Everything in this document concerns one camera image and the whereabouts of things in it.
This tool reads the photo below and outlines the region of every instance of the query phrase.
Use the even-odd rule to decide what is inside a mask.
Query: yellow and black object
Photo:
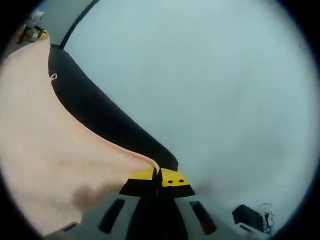
[[[134,173],[119,194],[45,237],[47,240],[236,240],[265,235],[231,212],[208,213],[179,172]]]
[[[33,43],[37,40],[44,40],[49,37],[47,30],[45,30],[42,26],[35,25],[30,28],[28,26],[23,27],[23,31],[19,34],[17,39],[17,44],[22,42],[30,42]]]

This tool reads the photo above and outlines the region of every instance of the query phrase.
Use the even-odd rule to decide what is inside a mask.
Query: white wall
[[[52,44],[60,45],[71,25],[92,0],[45,0],[38,7],[44,12],[41,20]]]
[[[65,50],[168,148],[209,209],[294,212],[318,158],[318,85],[289,17],[263,0],[101,0]]]

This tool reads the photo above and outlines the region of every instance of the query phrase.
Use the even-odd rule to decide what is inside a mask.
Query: pink fabric
[[[48,73],[50,41],[11,54],[0,74],[1,169],[12,197],[42,234],[80,221],[135,171],[158,165],[78,122]]]

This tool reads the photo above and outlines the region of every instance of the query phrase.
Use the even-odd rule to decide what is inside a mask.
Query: black couch
[[[176,158],[108,98],[64,50],[52,45],[49,74],[63,106],[88,129],[130,151],[155,160],[161,168],[178,170]]]

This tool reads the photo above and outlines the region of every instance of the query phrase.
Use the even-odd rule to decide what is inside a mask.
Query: black stripe
[[[82,13],[77,17],[77,19],[74,21],[74,23],[71,25],[71,27],[69,28],[68,32],[66,33],[66,35],[64,36],[61,44],[60,44],[60,49],[64,49],[72,32],[75,30],[76,26],[78,25],[78,23],[80,23],[80,21],[85,17],[85,15],[93,8],[94,5],[96,5],[96,3],[98,3],[100,0],[93,0],[83,11]]]
[[[102,221],[99,224],[99,230],[105,234],[110,234],[113,226],[115,225],[115,222],[117,220],[117,217],[125,205],[125,200],[118,198],[114,201],[114,203],[111,205],[111,207],[108,209],[108,211],[103,216]]]
[[[145,179],[128,179],[119,194],[135,197],[156,197],[155,182]]]
[[[190,185],[162,187],[158,193],[161,198],[178,199],[196,195]]]

